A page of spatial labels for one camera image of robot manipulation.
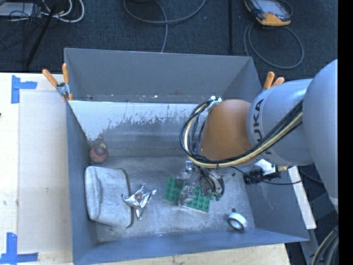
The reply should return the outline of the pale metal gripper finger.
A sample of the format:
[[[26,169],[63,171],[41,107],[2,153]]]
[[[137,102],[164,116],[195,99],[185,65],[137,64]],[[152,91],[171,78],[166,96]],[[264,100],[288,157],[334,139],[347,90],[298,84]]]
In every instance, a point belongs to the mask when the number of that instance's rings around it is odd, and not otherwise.
[[[182,206],[194,199],[193,188],[183,188],[178,196],[178,205]]]
[[[187,182],[188,189],[194,189],[200,185],[200,175],[192,174]]]

